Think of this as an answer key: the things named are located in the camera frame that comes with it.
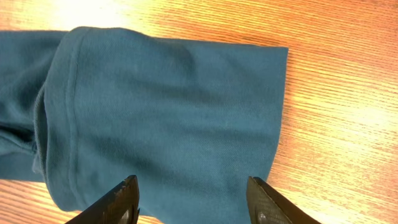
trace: sleeve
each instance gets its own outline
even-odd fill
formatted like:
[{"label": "sleeve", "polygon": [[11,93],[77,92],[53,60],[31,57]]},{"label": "sleeve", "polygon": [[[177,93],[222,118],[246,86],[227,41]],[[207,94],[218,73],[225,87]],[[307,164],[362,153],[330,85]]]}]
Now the sleeve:
[{"label": "sleeve", "polygon": [[135,174],[140,208],[163,222],[249,222],[247,179],[266,179],[278,145],[287,48],[52,35],[4,69],[22,72],[2,72],[16,92],[1,98],[1,122],[61,209],[84,210]]}]

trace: fleece fabric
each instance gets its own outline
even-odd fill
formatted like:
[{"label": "fleece fabric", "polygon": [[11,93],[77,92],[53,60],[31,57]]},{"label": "fleece fabric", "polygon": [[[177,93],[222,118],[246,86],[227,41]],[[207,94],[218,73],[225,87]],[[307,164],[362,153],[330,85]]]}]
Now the fleece fabric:
[{"label": "fleece fabric", "polygon": [[137,175],[165,223],[249,223],[278,145],[287,48],[126,29],[0,32],[0,178],[84,210]]}]

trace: folded fabric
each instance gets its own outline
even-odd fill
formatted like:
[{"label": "folded fabric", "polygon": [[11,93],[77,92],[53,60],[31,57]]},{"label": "folded fabric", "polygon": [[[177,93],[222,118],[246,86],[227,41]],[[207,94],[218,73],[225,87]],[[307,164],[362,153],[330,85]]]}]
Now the folded fabric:
[{"label": "folded fabric", "polygon": [[249,223],[277,149],[287,49],[126,30],[0,32],[0,178],[84,210],[129,175],[166,223]]}]

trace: teal fabric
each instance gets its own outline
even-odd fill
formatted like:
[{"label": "teal fabric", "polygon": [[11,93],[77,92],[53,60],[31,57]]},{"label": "teal fabric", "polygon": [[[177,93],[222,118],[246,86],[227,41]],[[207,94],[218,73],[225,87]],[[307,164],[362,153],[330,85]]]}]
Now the teal fabric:
[{"label": "teal fabric", "polygon": [[84,210],[137,175],[166,223],[249,223],[277,149],[287,49],[126,29],[0,32],[0,178]]}]

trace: wooden table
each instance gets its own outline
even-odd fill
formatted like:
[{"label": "wooden table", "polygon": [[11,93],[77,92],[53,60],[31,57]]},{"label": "wooden table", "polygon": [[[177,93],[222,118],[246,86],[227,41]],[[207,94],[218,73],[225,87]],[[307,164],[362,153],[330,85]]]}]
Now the wooden table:
[{"label": "wooden table", "polygon": [[[289,47],[268,183],[323,223],[398,222],[397,0],[0,2],[0,29],[76,26]],[[74,215],[44,184],[0,181],[0,222]]]}]

